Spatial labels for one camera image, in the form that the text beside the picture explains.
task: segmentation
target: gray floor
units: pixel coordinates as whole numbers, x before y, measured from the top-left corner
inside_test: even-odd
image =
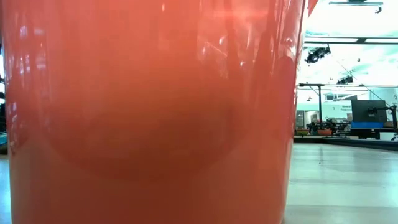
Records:
[[[0,156],[0,224],[11,224],[7,157]],[[398,223],[398,153],[296,144],[285,224]]]

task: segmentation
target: floor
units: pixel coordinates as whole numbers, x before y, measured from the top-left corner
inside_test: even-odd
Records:
[[[0,224],[11,224],[8,160],[0,156]],[[398,153],[296,144],[285,224],[398,220]]]

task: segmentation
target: red cup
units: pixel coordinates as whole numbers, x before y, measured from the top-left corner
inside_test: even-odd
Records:
[[[281,223],[304,2],[3,0],[13,224]]]

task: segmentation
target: ceiling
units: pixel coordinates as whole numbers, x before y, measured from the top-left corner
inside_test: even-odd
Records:
[[[334,6],[330,1],[319,0],[307,21],[306,35],[398,37],[397,0],[378,0],[384,3],[379,14],[377,7]],[[355,84],[398,84],[398,45],[330,45],[330,55],[308,64],[304,59],[313,47],[307,46],[303,53],[300,83],[336,84],[352,75]]]

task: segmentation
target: white ceiling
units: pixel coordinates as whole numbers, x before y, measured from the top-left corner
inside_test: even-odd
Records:
[[[320,0],[307,21],[307,35],[398,37],[398,0],[380,1],[384,3],[382,12],[375,14],[375,7],[332,6],[330,0]],[[340,78],[352,74],[355,84],[398,85],[398,45],[330,45],[330,48],[330,55],[310,65],[304,59],[312,48],[305,49],[299,83],[336,84]]]

